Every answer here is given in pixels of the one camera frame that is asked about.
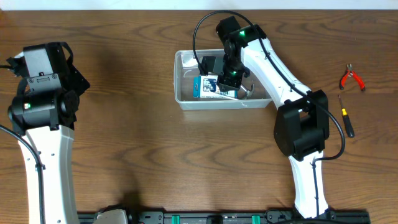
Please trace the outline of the clear plastic container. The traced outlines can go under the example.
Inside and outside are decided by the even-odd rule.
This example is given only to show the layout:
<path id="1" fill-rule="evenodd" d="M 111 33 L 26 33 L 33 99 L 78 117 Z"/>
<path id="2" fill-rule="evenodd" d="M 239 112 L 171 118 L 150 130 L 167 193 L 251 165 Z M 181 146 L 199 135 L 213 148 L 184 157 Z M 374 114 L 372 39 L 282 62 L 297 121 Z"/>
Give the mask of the clear plastic container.
<path id="1" fill-rule="evenodd" d="M 227 110 L 265 108 L 272 99 L 255 74 L 244 78 L 242 84 L 250 88 L 254 84 L 254 93 L 248 100 L 240 100 L 244 92 L 237 91 L 238 101 L 227 99 L 194 98 L 193 80 L 200 75 L 197 61 L 192 50 L 179 50 L 174 60 L 175 100 L 183 110 Z"/>

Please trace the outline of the silver combination wrench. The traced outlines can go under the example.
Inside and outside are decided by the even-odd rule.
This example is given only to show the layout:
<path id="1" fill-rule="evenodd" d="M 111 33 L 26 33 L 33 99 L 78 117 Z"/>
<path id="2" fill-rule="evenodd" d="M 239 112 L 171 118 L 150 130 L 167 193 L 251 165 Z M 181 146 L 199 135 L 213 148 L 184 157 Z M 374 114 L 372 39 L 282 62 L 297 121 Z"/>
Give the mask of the silver combination wrench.
<path id="1" fill-rule="evenodd" d="M 220 96 L 221 98 L 225 98 L 225 99 L 229 99 L 229 100 L 234 100 L 234 101 L 238 101 L 239 99 L 238 98 L 235 98 L 235 97 L 232 97 L 232 96 L 229 96 L 229 95 L 224 95 L 224 94 L 221 94 L 221 93 L 214 93 L 215 95 L 217 95 L 217 96 Z"/>

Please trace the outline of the small black-handled hammer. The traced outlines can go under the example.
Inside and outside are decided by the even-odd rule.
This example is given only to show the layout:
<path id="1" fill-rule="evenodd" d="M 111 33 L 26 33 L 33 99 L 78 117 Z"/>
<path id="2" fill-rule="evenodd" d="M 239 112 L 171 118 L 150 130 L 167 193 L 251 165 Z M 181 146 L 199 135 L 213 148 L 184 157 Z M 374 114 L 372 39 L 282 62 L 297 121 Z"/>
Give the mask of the small black-handled hammer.
<path id="1" fill-rule="evenodd" d="M 251 85 L 250 88 L 245 87 L 243 84 L 241 84 L 241 90 L 244 92 L 244 96 L 240 97 L 240 100 L 248 100 L 250 97 L 252 97 L 252 94 L 254 93 L 254 84 Z"/>

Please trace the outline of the white blue product box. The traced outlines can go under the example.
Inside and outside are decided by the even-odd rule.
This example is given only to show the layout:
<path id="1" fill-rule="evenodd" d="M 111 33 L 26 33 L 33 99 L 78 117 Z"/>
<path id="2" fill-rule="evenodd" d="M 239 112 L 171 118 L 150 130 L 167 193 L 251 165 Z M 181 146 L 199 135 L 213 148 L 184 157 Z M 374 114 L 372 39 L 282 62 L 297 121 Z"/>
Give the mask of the white blue product box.
<path id="1" fill-rule="evenodd" d="M 217 75 L 207 75 L 195 77 L 193 80 L 193 97 L 194 98 L 221 98 L 214 93 L 221 93 L 238 98 L 237 91 L 221 91 L 217 85 Z"/>

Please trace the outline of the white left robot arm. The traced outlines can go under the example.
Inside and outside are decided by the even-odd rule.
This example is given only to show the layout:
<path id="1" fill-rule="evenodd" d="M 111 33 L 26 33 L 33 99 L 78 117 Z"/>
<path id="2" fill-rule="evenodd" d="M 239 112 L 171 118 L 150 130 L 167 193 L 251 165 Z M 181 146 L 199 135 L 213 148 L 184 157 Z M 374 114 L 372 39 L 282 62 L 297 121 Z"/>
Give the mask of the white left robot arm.
<path id="1" fill-rule="evenodd" d="M 21 78 L 7 113 L 24 158 L 29 223 L 78 223 L 72 148 L 80 96 L 90 84 L 66 42 L 24 47 L 7 63 Z"/>

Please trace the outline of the black yellow screwdriver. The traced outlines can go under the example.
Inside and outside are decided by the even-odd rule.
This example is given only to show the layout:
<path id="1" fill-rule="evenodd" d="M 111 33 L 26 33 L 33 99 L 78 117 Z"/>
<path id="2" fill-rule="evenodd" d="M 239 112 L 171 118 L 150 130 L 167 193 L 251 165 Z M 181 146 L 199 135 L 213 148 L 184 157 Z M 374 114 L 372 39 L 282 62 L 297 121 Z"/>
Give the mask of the black yellow screwdriver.
<path id="1" fill-rule="evenodd" d="M 341 106 L 341 114 L 342 114 L 345 130 L 346 130 L 346 134 L 349 138 L 354 138 L 355 137 L 354 129 L 351 124 L 348 112 L 347 112 L 346 108 L 343 106 L 343 101 L 342 101 L 340 95 L 338 95 L 338 99 L 339 99 L 340 106 Z"/>

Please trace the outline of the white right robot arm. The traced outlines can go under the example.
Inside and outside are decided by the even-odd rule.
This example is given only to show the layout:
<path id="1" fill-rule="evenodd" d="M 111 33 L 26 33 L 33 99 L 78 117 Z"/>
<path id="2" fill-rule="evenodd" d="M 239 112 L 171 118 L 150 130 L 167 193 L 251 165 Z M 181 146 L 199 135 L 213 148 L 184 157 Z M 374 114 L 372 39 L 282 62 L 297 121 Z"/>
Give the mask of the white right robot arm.
<path id="1" fill-rule="evenodd" d="M 277 108 L 274 139 L 292 166 L 295 209 L 302 218 L 318 218 L 328 210 L 318 164 L 330 134 L 326 94 L 298 81 L 265 32 L 252 22 L 241 27 L 237 16 L 232 12 L 216 26 L 224 56 L 204 56 L 200 73 L 217 75 L 221 91 L 240 90 L 243 78 L 255 74 Z"/>

